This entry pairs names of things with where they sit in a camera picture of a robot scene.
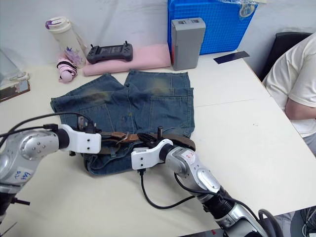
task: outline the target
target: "white t-shirt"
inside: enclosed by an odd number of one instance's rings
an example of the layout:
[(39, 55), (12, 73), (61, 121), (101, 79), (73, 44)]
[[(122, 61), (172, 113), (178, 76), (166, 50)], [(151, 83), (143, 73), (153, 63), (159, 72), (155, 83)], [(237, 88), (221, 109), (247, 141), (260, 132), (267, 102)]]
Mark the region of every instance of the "white t-shirt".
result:
[[(316, 33), (284, 53), (263, 80), (268, 92), (285, 111), (288, 98), (316, 107)], [(291, 120), (302, 137), (316, 133), (316, 120)]]

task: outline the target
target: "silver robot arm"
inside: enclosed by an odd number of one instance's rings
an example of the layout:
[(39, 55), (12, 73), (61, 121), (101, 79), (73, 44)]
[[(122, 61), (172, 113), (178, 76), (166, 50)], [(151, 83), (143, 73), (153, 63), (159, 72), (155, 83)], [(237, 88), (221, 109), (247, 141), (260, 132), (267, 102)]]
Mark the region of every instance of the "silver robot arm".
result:
[(66, 124), (58, 125), (55, 131), (28, 130), (10, 135), (0, 154), (0, 223), (11, 203), (27, 203), (15, 195), (46, 155), (58, 150), (97, 154), (100, 149), (100, 134), (74, 131)]
[(181, 178), (183, 188), (188, 191), (200, 191), (190, 193), (197, 197), (206, 212), (213, 215), (227, 236), (268, 237), (262, 226), (242, 205), (223, 199), (231, 197), (209, 169), (200, 162), (194, 151), (175, 147), (172, 141), (164, 139), (152, 149), (135, 149), (131, 157), (133, 169), (148, 168), (165, 161), (165, 164)]

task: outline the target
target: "gray box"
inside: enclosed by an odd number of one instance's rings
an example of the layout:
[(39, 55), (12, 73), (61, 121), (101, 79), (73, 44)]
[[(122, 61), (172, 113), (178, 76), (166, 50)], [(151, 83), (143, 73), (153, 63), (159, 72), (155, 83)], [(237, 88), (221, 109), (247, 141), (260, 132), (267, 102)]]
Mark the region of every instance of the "gray box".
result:
[(202, 18), (171, 21), (171, 61), (174, 70), (196, 68), (205, 33)]

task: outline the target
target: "game controller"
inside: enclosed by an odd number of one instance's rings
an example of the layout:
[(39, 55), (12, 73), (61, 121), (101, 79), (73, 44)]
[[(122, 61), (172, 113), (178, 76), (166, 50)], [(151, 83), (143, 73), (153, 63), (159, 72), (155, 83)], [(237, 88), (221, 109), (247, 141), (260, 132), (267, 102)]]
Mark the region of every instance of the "game controller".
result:
[(125, 41), (125, 44), (99, 47), (91, 45), (91, 50), (87, 55), (87, 61), (95, 64), (99, 61), (110, 59), (124, 59), (127, 62), (133, 59), (133, 46)]

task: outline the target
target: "brown belt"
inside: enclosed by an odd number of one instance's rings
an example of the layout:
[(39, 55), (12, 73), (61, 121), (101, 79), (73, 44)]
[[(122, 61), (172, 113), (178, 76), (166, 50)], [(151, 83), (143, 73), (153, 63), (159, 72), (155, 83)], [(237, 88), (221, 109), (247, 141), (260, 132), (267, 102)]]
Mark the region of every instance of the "brown belt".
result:
[[(124, 133), (124, 132), (100, 132), (102, 136), (108, 136), (109, 138), (102, 139), (102, 141), (113, 141), (116, 142), (114, 149), (114, 152), (117, 152), (120, 147), (121, 143), (129, 143), (129, 142), (136, 142), (140, 141), (139, 137), (137, 134), (129, 134), (129, 133)], [(150, 134), (153, 137), (157, 138), (157, 134)], [(179, 135), (175, 134), (163, 134), (162, 135), (163, 139), (169, 139), (171, 140), (175, 145), (178, 146), (184, 146), (187, 148), (190, 148), (192, 150), (196, 150), (196, 146), (194, 141), (187, 137), (182, 137)], [(99, 154), (111, 154), (111, 151), (109, 148), (101, 148), (101, 151)]]

